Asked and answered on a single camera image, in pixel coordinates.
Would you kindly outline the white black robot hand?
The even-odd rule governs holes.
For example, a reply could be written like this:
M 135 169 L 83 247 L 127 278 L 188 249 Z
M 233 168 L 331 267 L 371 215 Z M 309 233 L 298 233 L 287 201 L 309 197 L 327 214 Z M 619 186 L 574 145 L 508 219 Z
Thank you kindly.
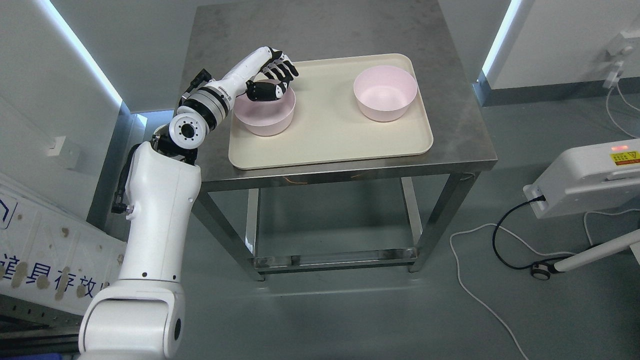
M 298 70 L 288 55 L 263 46 L 238 62 L 215 87 L 232 98 L 246 94 L 250 101 L 277 101 L 297 76 Z

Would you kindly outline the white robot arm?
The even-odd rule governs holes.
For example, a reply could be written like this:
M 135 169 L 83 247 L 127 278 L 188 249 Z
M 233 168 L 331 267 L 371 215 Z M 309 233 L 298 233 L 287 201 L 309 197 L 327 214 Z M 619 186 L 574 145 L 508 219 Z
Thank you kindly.
M 112 211 L 130 221 L 117 280 L 93 297 L 78 332 L 81 360 L 169 360 L 185 329 L 180 283 L 186 230 L 201 191 L 198 148 L 247 91 L 255 72 L 213 80 L 201 71 L 167 125 L 133 147 Z

